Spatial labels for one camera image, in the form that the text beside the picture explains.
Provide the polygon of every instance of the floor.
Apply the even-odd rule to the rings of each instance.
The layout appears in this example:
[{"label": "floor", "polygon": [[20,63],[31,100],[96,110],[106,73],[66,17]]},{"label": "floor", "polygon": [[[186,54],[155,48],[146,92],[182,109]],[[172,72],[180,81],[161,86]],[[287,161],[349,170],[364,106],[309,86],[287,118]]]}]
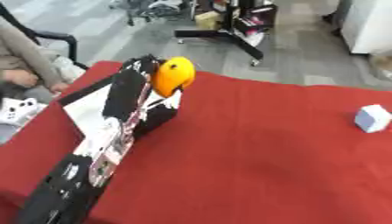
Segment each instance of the floor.
[{"label": "floor", "polygon": [[[199,70],[250,79],[299,85],[337,85],[389,90],[392,83],[376,79],[364,57],[353,57],[341,39],[319,16],[333,11],[338,0],[276,0],[276,29],[260,44],[265,60],[258,67],[229,43],[187,39],[179,45],[173,30],[193,28],[190,19],[126,24],[122,10],[110,10],[109,0],[5,0],[11,11],[34,29],[72,33],[80,42],[80,61],[126,60],[146,53],[191,59]],[[47,43],[65,51],[60,42]]]}]

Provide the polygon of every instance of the red tablecloth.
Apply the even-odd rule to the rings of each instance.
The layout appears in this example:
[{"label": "red tablecloth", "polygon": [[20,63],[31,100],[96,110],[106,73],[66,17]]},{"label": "red tablecloth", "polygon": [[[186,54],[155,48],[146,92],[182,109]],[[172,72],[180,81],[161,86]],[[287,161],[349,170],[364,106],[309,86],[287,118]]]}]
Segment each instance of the red tablecloth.
[{"label": "red tablecloth", "polygon": [[[75,88],[117,67],[99,63]],[[90,217],[136,224],[390,223],[392,132],[365,134],[354,114],[375,103],[392,111],[391,99],[390,92],[198,73],[178,116],[135,145]],[[80,140],[53,103],[1,149],[3,197],[26,196]]]}]

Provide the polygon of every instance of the black stand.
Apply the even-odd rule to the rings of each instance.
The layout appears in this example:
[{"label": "black stand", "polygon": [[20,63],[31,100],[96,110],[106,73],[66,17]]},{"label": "black stand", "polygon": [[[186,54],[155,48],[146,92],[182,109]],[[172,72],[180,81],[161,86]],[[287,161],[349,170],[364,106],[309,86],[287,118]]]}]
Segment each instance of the black stand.
[{"label": "black stand", "polygon": [[174,36],[178,38],[180,44],[183,43],[182,38],[228,38],[231,42],[254,58],[251,65],[255,67],[261,62],[264,55],[263,52],[248,44],[245,40],[235,34],[233,14],[236,9],[237,7],[227,3],[223,26],[218,31],[175,31]]}]

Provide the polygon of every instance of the white cube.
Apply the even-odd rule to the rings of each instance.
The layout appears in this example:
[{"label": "white cube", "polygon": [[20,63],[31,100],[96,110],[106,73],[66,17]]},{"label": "white cube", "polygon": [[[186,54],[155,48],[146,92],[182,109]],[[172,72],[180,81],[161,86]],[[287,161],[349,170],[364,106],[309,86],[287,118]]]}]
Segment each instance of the white cube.
[{"label": "white cube", "polygon": [[385,130],[392,115],[381,105],[370,105],[360,109],[355,123],[367,133]]}]

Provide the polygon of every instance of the white game controller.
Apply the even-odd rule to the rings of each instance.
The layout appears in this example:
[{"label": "white game controller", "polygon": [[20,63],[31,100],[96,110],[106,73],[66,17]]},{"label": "white game controller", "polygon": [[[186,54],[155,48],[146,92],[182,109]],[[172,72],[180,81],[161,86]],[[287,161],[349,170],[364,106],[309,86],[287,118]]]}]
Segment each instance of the white game controller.
[{"label": "white game controller", "polygon": [[39,104],[37,100],[29,98],[19,104],[4,107],[0,111],[0,123],[23,126],[38,112]]}]

